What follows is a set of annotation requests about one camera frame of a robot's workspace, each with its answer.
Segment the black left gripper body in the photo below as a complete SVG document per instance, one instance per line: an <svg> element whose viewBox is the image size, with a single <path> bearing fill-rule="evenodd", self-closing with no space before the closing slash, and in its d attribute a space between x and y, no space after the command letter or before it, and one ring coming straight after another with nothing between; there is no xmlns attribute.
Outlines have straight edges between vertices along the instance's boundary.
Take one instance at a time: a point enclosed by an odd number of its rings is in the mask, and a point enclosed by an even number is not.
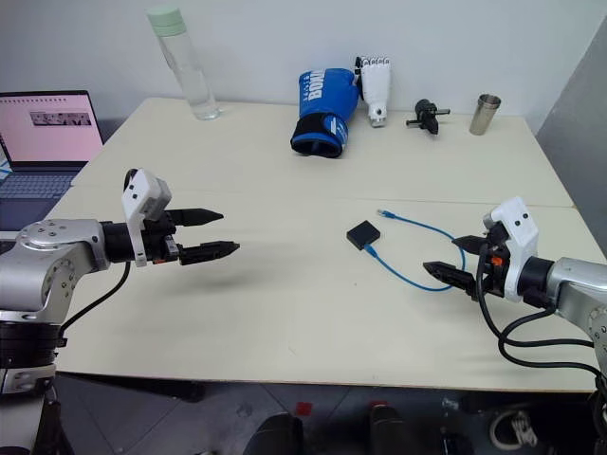
<svg viewBox="0 0 607 455"><path fill-rule="evenodd" d="M156 221L143 221L141 235L148 262L161 264L178 260L179 246L173 235L180 221L177 210L165 210Z"/></svg>

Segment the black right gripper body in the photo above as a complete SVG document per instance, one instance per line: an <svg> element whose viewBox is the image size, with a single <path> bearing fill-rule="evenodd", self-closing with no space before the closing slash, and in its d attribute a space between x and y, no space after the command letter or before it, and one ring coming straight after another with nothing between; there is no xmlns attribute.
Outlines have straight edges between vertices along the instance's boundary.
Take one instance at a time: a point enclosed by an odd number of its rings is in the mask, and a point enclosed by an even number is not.
<svg viewBox="0 0 607 455"><path fill-rule="evenodd" d="M505 296L506 274L510 264L510 252L506 247L509 235L502 222L488 229L481 239L477 265L477 297L489 293Z"/></svg>

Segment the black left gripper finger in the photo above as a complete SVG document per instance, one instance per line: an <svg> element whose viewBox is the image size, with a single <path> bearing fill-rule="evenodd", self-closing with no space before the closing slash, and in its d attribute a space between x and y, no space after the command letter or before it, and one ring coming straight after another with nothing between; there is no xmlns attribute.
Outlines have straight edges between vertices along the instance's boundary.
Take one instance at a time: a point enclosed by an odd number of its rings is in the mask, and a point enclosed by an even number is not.
<svg viewBox="0 0 607 455"><path fill-rule="evenodd" d="M215 241L189 247L178 244L178 260L181 265L211 262L229 256L239 247L240 245L233 241Z"/></svg>
<svg viewBox="0 0 607 455"><path fill-rule="evenodd" d="M170 209L169 216L176 226L203 226L224 218L224 215L208 209Z"/></svg>

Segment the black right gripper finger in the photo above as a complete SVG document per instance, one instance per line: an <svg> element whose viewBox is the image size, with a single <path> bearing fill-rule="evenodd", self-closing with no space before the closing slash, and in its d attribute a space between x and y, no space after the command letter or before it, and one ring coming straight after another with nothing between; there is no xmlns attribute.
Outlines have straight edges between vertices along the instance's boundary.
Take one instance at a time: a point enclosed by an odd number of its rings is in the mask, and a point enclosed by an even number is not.
<svg viewBox="0 0 607 455"><path fill-rule="evenodd" d="M471 273L460 270L454 265L443 262L425 262L424 269L435 279L446 284L463 290L473 300L478 299L476 279Z"/></svg>
<svg viewBox="0 0 607 455"><path fill-rule="evenodd" d="M481 254L481 250L485 246L488 246L487 237L474 235L458 237L453 239L451 242L463 251L476 256L479 256Z"/></svg>

